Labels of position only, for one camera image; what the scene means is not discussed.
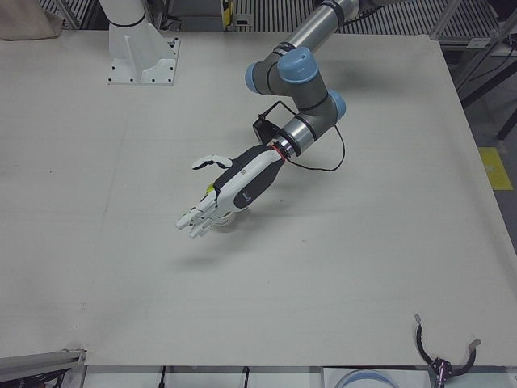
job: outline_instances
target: white tabletop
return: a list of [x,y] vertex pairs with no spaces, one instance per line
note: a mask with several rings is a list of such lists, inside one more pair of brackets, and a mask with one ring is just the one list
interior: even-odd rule
[[[283,35],[183,33],[174,86],[108,86],[106,32],[0,42],[0,357],[90,365],[515,365],[517,259],[439,46],[332,36],[335,173],[286,165],[226,230],[176,219],[275,97],[247,65]],[[303,156],[329,167],[328,132]]]

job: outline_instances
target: black cable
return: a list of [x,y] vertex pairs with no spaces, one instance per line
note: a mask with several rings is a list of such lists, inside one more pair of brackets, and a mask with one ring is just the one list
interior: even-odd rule
[[158,384],[158,388],[165,388],[165,372],[167,371],[167,367],[162,367],[162,378],[160,379],[160,383]]
[[339,136],[339,139],[341,140],[341,144],[343,145],[343,156],[341,157],[341,160],[339,161],[338,165],[334,168],[320,168],[320,167],[307,167],[307,166],[304,166],[300,163],[296,163],[296,162],[293,162],[291,159],[287,158],[286,160],[291,163],[291,164],[294,164],[295,166],[297,167],[300,167],[300,168],[303,168],[303,169],[306,169],[306,170],[311,170],[311,171],[325,171],[325,172],[333,172],[333,171],[336,171],[337,169],[339,169],[341,167],[341,165],[343,164],[343,161],[345,160],[345,154],[346,154],[346,150],[345,150],[345,141],[343,140],[343,136],[341,136],[341,132],[339,132],[339,128],[337,125],[334,126],[334,128],[336,129],[336,132],[338,133],[338,136]]
[[461,83],[461,84],[456,88],[456,90],[457,90],[457,91],[458,91],[459,89],[461,89],[461,88],[463,87],[463,85],[469,81],[470,76],[471,76],[472,74],[474,74],[474,72],[477,70],[477,68],[479,68],[479,66],[481,66],[481,63],[483,63],[483,62],[485,61],[485,59],[490,55],[490,53],[492,53],[492,52],[494,51],[495,46],[496,46],[496,44],[493,44],[493,45],[492,45],[492,47],[490,47],[490,48],[486,51],[485,55],[484,55],[484,56],[483,56],[483,58],[479,61],[479,63],[478,63],[476,66],[474,66],[474,68],[473,68],[473,69],[472,69],[472,71],[469,73],[469,75],[468,75],[468,76],[464,79],[464,81],[463,81],[463,82],[462,82],[462,83]]
[[246,376],[244,377],[244,386],[243,388],[248,388],[248,378],[250,377],[250,367],[245,366],[242,370],[243,373],[246,373]]
[[[271,105],[271,107],[269,109],[267,109],[265,112],[263,112],[262,114],[258,115],[259,118],[261,119],[266,119],[266,116],[269,115],[271,113],[271,111],[273,109],[275,109],[277,106],[279,105],[282,105],[285,109],[287,109],[289,112],[291,112],[291,114],[293,114],[294,116],[296,116],[296,113],[290,108],[288,107],[282,100],[278,100],[277,102],[275,102],[273,105]],[[345,154],[347,153],[346,151],[346,148],[345,148],[345,141],[343,140],[343,136],[341,135],[341,132],[339,132],[339,128],[338,128],[338,125],[334,125],[334,128],[336,129],[336,132],[338,133],[338,136],[339,136],[339,140],[341,140],[341,144],[343,146],[343,156],[341,157],[341,160],[339,161],[338,165],[334,168],[320,168],[320,167],[307,167],[307,166],[304,166],[303,164],[300,164],[300,163],[296,163],[296,162],[293,162],[291,159],[289,158],[286,158],[286,160],[291,163],[292,165],[294,166],[297,166],[299,168],[303,168],[305,170],[311,170],[311,171],[325,171],[325,172],[334,172],[336,171],[337,169],[339,169],[341,167],[341,165],[343,164],[343,161],[345,160]]]
[[282,100],[278,100],[277,102],[275,102],[273,105],[271,105],[271,107],[269,109],[267,109],[264,113],[258,115],[258,117],[260,117],[261,119],[265,119],[267,115],[269,115],[271,113],[271,111],[273,109],[275,109],[276,107],[278,107],[279,105],[282,105],[284,108],[286,108],[292,115],[296,116],[296,113],[290,108],[288,107],[284,101]]
[[501,67],[503,67],[508,62],[508,60],[511,57],[511,54],[513,54],[514,51],[515,51],[515,47],[512,47],[510,52],[508,53],[508,55],[506,55],[506,57],[504,58],[504,61],[502,61],[499,65],[495,66],[492,70],[488,70],[488,71],[486,71],[483,74],[479,74],[479,75],[477,75],[474,78],[470,78],[469,81],[474,81],[474,80],[476,80],[478,78],[485,77],[487,74],[490,74],[490,73],[494,72],[495,70],[500,69]]
[[370,16],[376,14],[381,8],[383,8],[383,7],[382,6],[378,6],[376,8],[373,8],[372,10],[367,10],[365,12],[361,12],[359,15],[357,15],[355,17],[355,19],[348,20],[347,22],[345,22],[343,24],[343,27],[349,26],[350,24],[357,23],[357,22],[360,22],[361,20],[369,18]]
[[69,369],[57,370],[55,372],[48,372],[20,378],[16,380],[10,380],[8,382],[0,382],[0,388],[19,388],[21,386],[25,388],[39,388],[41,384],[52,382],[56,380],[53,388],[60,388],[65,379],[65,373]]

